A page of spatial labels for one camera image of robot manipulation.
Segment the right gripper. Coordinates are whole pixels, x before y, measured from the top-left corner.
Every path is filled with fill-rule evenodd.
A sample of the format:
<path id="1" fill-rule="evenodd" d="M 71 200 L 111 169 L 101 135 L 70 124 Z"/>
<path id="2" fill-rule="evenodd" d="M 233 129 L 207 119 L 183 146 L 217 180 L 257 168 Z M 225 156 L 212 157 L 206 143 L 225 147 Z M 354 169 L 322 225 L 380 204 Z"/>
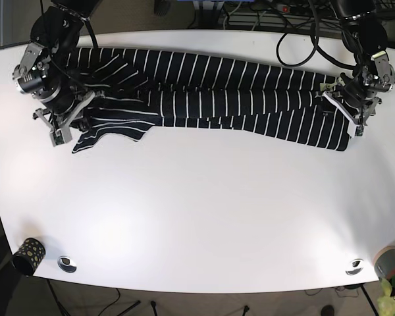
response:
<path id="1" fill-rule="evenodd" d="M 72 140 L 70 126 L 81 132 L 91 129 L 90 115 L 83 111 L 95 98 L 96 93 L 74 92 L 70 88 L 58 86 L 50 92 L 41 89 L 32 94 L 45 107 L 37 109 L 33 119 L 40 119 L 49 128 L 49 137 L 53 147 L 67 144 Z"/>

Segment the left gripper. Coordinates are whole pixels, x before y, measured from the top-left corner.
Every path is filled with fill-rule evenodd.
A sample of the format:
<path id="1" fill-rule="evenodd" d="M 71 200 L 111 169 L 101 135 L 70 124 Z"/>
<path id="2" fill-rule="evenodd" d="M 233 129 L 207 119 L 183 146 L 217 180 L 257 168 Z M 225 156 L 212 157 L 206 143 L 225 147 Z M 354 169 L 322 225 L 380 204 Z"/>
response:
<path id="1" fill-rule="evenodd" d="M 344 115 L 348 121 L 347 134 L 352 138 L 363 135 L 367 119 L 382 103 L 377 94 L 384 92 L 380 77 L 369 71 L 359 71 L 353 78 L 341 73 L 334 83 L 321 85 L 321 97 Z"/>

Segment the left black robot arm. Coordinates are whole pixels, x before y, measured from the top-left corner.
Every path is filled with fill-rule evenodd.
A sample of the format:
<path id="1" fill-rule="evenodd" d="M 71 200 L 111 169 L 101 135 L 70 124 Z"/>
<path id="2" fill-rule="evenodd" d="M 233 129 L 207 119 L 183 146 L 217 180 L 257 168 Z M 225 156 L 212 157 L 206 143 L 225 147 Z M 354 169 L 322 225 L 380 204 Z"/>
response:
<path id="1" fill-rule="evenodd" d="M 313 44 L 310 57 L 318 52 L 338 68 L 352 71 L 352 77 L 341 73 L 333 84 L 322 84 L 320 96 L 336 107 L 348 120 L 350 137 L 362 136 L 367 119 L 375 114 L 381 103 L 378 93 L 389 92 L 395 85 L 395 70 L 386 48 L 388 36 L 376 15 L 374 1 L 331 1 L 338 19 L 342 42 L 353 53 L 355 65 L 337 61 L 319 46 L 321 15 L 313 1 L 309 7 L 314 23 L 310 38 Z"/>

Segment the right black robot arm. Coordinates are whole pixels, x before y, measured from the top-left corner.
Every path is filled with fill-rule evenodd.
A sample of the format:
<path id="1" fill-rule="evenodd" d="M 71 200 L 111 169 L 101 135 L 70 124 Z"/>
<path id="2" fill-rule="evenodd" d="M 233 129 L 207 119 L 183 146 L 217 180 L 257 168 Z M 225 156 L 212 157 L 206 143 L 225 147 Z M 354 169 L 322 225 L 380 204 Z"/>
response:
<path id="1" fill-rule="evenodd" d="M 64 58 L 76 48 L 82 28 L 87 28 L 93 47 L 98 46 L 90 17 L 99 4 L 99 1 L 53 1 L 32 26 L 30 42 L 13 72 L 18 91 L 30 94 L 43 105 L 33 118 L 41 119 L 49 127 L 53 146 L 72 140 L 72 126 L 88 128 L 83 110 L 97 93 L 81 83 Z"/>

